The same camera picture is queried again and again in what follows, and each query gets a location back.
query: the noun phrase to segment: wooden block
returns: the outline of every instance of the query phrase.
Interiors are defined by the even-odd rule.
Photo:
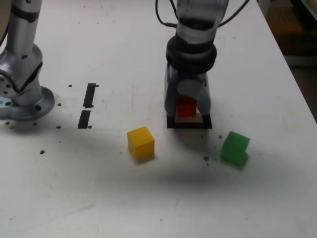
[[[177,116],[179,118],[189,118],[196,116],[197,102],[194,98],[179,96],[177,99]]]
[[[138,162],[154,154],[154,138],[147,129],[142,127],[128,132],[129,150]]]

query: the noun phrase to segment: black tape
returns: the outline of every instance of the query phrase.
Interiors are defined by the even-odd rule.
[[[86,95],[84,99],[84,107],[85,108],[93,108],[93,100],[94,100],[94,94],[95,94],[96,84],[95,83],[89,83],[87,85]]]
[[[88,122],[90,117],[90,111],[88,110],[82,110],[80,114],[80,119],[78,123],[78,129],[87,129],[88,128]]]
[[[33,22],[36,19],[39,18],[40,16],[40,11],[38,12],[28,12],[28,11],[23,11],[19,8],[17,8],[15,5],[12,4],[11,6],[11,13],[16,15],[19,18],[22,18],[24,20],[27,20],[28,22]]]

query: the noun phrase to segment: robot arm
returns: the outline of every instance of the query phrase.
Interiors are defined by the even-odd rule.
[[[166,49],[165,110],[167,127],[175,128],[180,95],[194,98],[203,117],[203,128],[211,128],[211,99],[207,71],[215,62],[213,44],[228,6],[228,0],[178,0],[176,34]]]
[[[54,106],[53,93],[40,86],[42,52],[34,44],[42,0],[12,0],[7,43],[0,55],[0,119],[38,119]]]

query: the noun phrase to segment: white table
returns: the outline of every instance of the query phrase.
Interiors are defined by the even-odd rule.
[[[174,20],[168,1],[160,12]],[[154,1],[44,1],[40,81],[62,106],[1,123],[1,238],[317,236],[317,126],[256,1],[217,32],[208,133],[166,129],[174,31]],[[77,129],[87,83],[100,85],[93,128]],[[137,166],[126,133],[141,126],[156,158]],[[251,138],[242,171],[219,160],[231,130]]]

